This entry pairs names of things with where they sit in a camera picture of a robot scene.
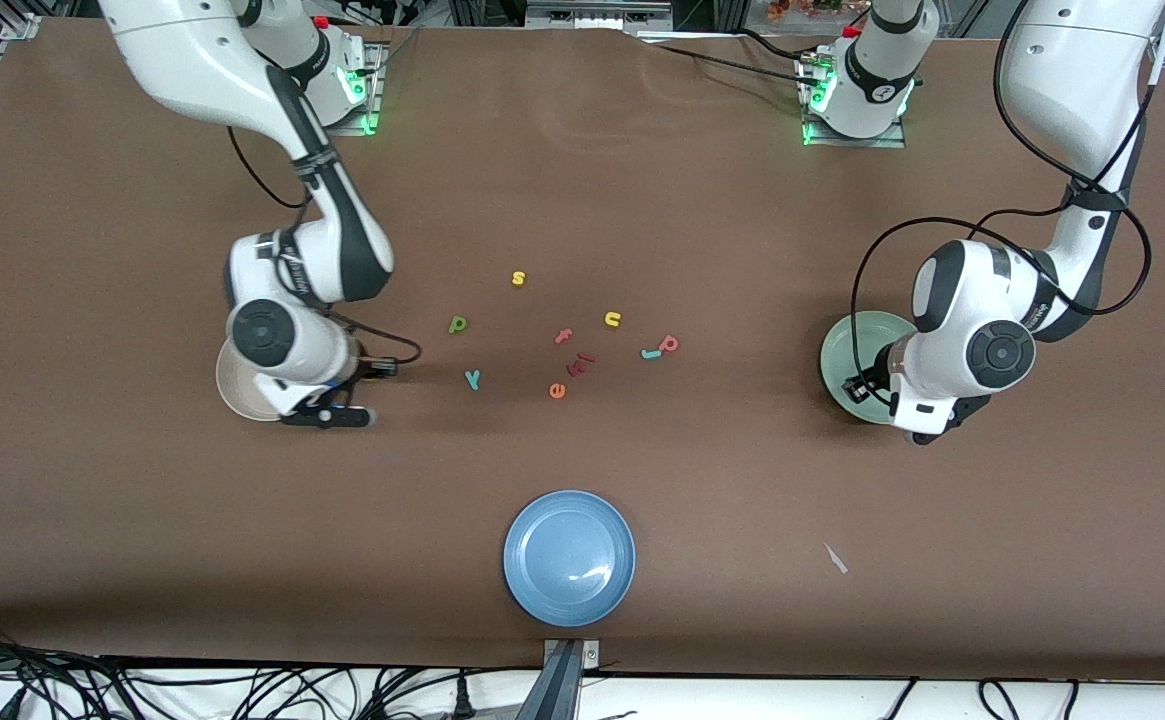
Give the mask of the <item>blue round plate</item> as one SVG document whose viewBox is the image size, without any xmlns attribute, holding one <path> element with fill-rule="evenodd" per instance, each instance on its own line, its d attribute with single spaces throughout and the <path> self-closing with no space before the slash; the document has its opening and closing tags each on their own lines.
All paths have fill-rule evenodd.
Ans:
<svg viewBox="0 0 1165 720">
<path fill-rule="evenodd" d="M 511 521 L 501 552 L 506 588 L 541 623 L 582 628 L 624 600 L 637 569 L 631 527 L 605 497 L 559 489 Z"/>
</svg>

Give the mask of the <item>black aluminium frame post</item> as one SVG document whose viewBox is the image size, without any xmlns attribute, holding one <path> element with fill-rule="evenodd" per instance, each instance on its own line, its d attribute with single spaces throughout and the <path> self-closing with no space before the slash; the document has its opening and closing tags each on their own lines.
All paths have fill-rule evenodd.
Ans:
<svg viewBox="0 0 1165 720">
<path fill-rule="evenodd" d="M 730 31 L 746 24 L 754 0 L 670 0 L 675 31 Z"/>
</svg>

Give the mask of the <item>beige round plate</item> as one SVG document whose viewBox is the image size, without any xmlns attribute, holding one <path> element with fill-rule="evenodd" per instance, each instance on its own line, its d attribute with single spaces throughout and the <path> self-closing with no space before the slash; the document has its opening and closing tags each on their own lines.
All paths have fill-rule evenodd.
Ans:
<svg viewBox="0 0 1165 720">
<path fill-rule="evenodd" d="M 281 379 L 254 368 L 243 359 L 235 343 L 226 338 L 216 360 L 218 396 L 236 415 L 248 421 L 280 421 L 285 409 Z"/>
</svg>

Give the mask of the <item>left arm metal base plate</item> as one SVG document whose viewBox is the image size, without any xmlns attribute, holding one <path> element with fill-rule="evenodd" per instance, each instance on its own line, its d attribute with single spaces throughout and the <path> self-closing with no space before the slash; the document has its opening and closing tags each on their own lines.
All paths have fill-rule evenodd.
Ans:
<svg viewBox="0 0 1165 720">
<path fill-rule="evenodd" d="M 807 82 L 800 90 L 803 143 L 902 149 L 905 146 L 902 115 L 915 82 L 908 82 L 901 94 L 888 103 L 850 100 L 847 94 L 850 83 L 839 78 L 834 61 L 832 55 L 821 52 L 803 52 L 793 61 L 796 76 Z M 843 132 L 843 128 L 870 129 L 875 120 L 884 118 L 889 126 L 880 135 L 857 137 Z"/>
</svg>

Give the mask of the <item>brown table cover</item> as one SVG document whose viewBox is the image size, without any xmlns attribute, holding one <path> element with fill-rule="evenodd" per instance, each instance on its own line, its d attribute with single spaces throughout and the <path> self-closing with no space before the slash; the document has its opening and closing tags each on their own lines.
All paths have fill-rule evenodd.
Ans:
<svg viewBox="0 0 1165 720">
<path fill-rule="evenodd" d="M 929 447 L 821 383 L 880 233 L 1065 191 L 1000 122 L 994 54 L 931 45 L 906 146 L 875 150 L 803 146 L 777 79 L 622 33 L 410 33 L 376 135 L 338 144 L 396 259 L 346 313 L 425 355 L 358 388 L 375 428 L 315 430 L 216 389 L 230 245 L 294 214 L 103 20 L 45 20 L 0 68 L 0 633 L 537 665 L 553 629 L 506 590 L 504 532 L 577 488 L 637 544 L 585 629 L 622 673 L 1165 679 L 1165 73 L 1138 299 Z"/>
</svg>

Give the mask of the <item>grey power strip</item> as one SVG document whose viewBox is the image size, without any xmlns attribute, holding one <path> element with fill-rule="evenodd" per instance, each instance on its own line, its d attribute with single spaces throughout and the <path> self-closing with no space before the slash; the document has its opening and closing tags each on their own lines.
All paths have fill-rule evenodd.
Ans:
<svg viewBox="0 0 1165 720">
<path fill-rule="evenodd" d="M 670 0 L 527 0 L 524 27 L 673 31 Z"/>
</svg>

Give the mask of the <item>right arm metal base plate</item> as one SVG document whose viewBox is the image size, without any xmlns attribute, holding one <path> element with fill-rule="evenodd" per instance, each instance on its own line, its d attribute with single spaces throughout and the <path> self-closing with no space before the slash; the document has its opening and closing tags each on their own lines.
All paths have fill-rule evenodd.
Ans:
<svg viewBox="0 0 1165 720">
<path fill-rule="evenodd" d="M 329 64 L 312 79 L 308 99 L 331 135 L 370 136 L 377 130 L 389 45 L 348 36 L 331 50 Z"/>
</svg>

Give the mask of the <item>green round plate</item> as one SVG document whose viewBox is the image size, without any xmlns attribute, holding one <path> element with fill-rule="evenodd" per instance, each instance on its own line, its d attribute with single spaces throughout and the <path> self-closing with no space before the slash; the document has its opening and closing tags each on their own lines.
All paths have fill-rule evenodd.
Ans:
<svg viewBox="0 0 1165 720">
<path fill-rule="evenodd" d="M 853 401 L 850 391 L 843 388 L 843 383 L 857 375 L 857 365 L 853 360 L 852 352 L 853 337 L 857 338 L 857 363 L 861 365 L 862 372 L 870 372 L 880 350 L 915 332 L 915 324 L 903 319 L 902 316 L 883 311 L 857 311 L 855 318 L 856 322 L 852 322 L 848 316 L 843 316 L 824 337 L 819 355 L 821 381 L 836 404 L 857 421 L 889 425 L 888 379 L 884 379 L 883 386 L 876 389 L 880 396 L 885 398 L 884 402 L 875 398 L 870 391 L 867 391 L 864 401 Z"/>
</svg>

